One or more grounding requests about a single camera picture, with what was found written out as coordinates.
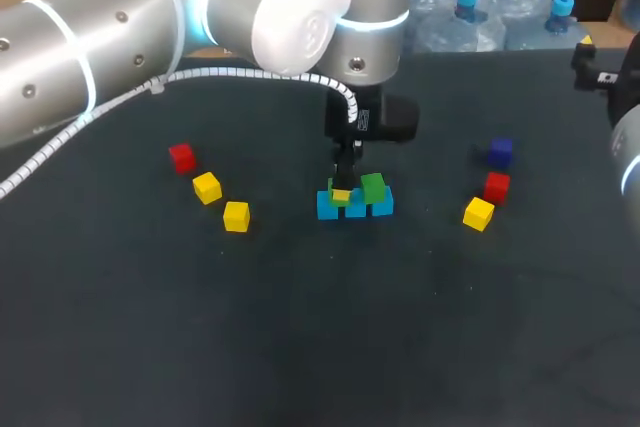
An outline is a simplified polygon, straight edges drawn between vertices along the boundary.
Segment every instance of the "red cube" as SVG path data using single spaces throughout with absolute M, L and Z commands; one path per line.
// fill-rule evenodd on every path
M 178 174 L 187 174 L 196 169 L 196 157 L 189 144 L 174 145 L 169 149 L 169 154 Z
M 493 205 L 502 205 L 509 192 L 511 177 L 491 172 L 484 186 L 484 200 Z

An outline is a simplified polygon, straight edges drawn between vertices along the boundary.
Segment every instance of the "black clamp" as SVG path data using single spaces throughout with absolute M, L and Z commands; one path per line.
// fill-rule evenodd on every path
M 615 126 L 624 115 L 640 104 L 640 35 L 637 35 L 619 72 L 604 71 L 595 65 L 594 45 L 578 44 L 571 60 L 576 72 L 575 88 L 603 92 L 608 98 L 609 121 Z
M 358 101 L 358 117 L 348 121 L 341 94 L 329 91 L 325 110 L 325 135 L 333 139 L 335 165 L 333 188 L 353 190 L 357 186 L 355 164 L 363 156 L 364 141 L 408 142 L 418 130 L 420 109 L 405 97 L 386 95 L 382 86 L 350 87 Z

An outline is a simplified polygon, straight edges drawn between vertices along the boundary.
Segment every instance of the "light blue block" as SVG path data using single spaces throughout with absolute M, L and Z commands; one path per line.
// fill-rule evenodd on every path
M 355 188 L 351 191 L 349 205 L 344 208 L 344 216 L 348 219 L 362 219 L 367 216 L 367 204 L 364 203 L 364 192 Z
M 371 206 L 371 215 L 374 217 L 393 215 L 393 194 L 391 193 L 391 187 L 388 185 L 384 191 L 384 202 L 373 204 Z
M 321 190 L 316 195 L 318 220 L 338 220 L 338 208 L 329 202 L 329 192 Z

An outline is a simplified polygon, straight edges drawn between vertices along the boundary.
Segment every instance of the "green cube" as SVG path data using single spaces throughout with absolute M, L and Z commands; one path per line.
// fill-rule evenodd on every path
M 329 179 L 327 190 L 329 191 L 329 203 L 332 207 L 349 207 L 349 205 L 351 204 L 350 201 L 333 200 L 333 179 L 331 178 Z
M 360 177 L 364 191 L 364 203 L 379 204 L 384 202 L 385 183 L 382 174 L 368 174 Z

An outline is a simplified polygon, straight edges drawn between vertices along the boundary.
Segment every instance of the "white cable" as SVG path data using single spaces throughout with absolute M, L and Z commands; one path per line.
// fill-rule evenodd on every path
M 339 92 L 347 101 L 349 123 L 353 123 L 358 119 L 358 103 L 355 95 L 349 88 L 335 79 L 330 79 L 323 75 L 302 74 L 295 77 L 285 77 L 278 74 L 272 74 L 258 69 L 243 69 L 235 67 L 210 67 L 201 69 L 189 69 L 174 72 L 167 79 L 167 83 L 177 82 L 184 79 L 196 77 L 245 77 L 252 79 L 274 79 L 274 80 L 294 80 L 297 82 L 309 82 L 312 84 L 320 84 L 327 86 Z M 47 142 L 38 152 L 36 152 L 22 167 L 16 170 L 8 179 L 0 184 L 0 200 L 4 199 L 9 193 L 15 190 L 22 182 L 24 182 L 31 174 L 42 166 L 51 156 L 65 145 L 69 140 L 76 136 L 78 132 L 84 129 L 93 121 L 99 119 L 112 109 L 124 104 L 126 101 L 150 90 L 154 86 L 162 83 L 160 77 L 153 77 L 143 85 L 127 92 L 126 94 L 116 97 L 115 99 L 96 107 L 91 112 L 81 115 L 76 121 L 65 127 L 58 135 Z

